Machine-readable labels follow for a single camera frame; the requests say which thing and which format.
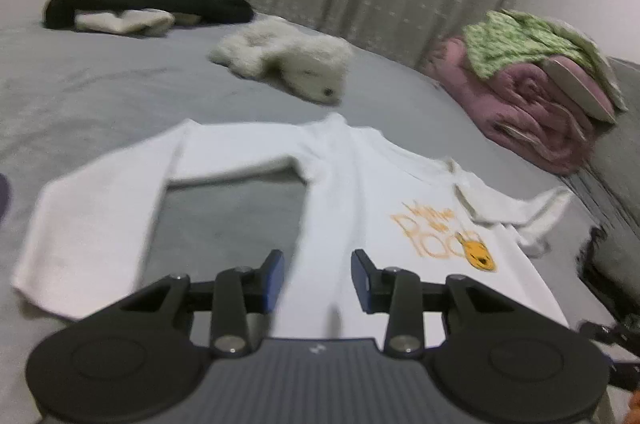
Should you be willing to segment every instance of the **shirt sleeve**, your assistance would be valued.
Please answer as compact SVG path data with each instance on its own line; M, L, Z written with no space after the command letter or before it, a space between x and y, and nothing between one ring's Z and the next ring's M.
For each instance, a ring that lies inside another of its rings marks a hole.
M492 189L473 173L460 173L456 196L472 221L513 227L523 247L535 245L558 222L574 196L559 185L531 200L518 200Z
M170 176L171 184L238 179L294 166L304 181L313 174L308 126L270 123L195 125Z

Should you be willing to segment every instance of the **white plush toy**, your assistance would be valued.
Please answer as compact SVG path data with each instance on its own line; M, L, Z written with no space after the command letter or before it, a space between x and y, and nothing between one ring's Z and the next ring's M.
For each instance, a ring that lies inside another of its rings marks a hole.
M309 35L275 16L256 21L220 41L209 54L244 78L280 70L283 81L303 98L335 102L342 96L351 45L325 34Z

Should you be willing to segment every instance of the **pink folded blanket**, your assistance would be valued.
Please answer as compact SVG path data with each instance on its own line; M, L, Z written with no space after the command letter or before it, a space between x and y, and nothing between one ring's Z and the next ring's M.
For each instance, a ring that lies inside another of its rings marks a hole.
M593 127L583 111L535 64L511 64L480 81L462 39L449 39L424 67L490 140L538 167L566 175L584 164Z

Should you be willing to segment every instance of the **white long-sleeve shirt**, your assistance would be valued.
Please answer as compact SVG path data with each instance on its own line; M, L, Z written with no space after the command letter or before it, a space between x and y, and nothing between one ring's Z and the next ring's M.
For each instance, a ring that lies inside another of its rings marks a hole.
M336 114L300 126L185 121L50 182L36 203L14 286L46 311L85 317L137 288L169 185L289 166L307 191L274 336L382 342L386 316L364 314L351 284L355 248L377 267L409 269L423 281L468 275L565 323L520 247L559 219L572 196L567 188L515 200L451 160L407 152ZM438 344L439 316L425 317L427 344Z

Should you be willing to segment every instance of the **bed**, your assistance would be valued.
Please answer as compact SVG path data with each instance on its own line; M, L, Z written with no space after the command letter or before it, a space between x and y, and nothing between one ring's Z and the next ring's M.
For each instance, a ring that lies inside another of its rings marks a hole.
M450 156L488 185L530 198L559 180L484 138L428 77L356 49L341 104L304 102L276 80L242 80L206 54L233 25L172 30L165 38L51 31L33 22L0 30L0 171L13 199L0 226L0 420L31 423L38 413L24 383L30 349L64 322L29 306L10 277L40 188L99 155L185 118L200 123L302 123L342 114L412 152ZM173 189L159 214L143 283L173 272L212 279L222 269L262 262L272 248L293 256L304 187L293 173ZM572 326L612 317L580 282L575 257L593 217L573 201L534 259ZM207 322L196 320L202 340Z

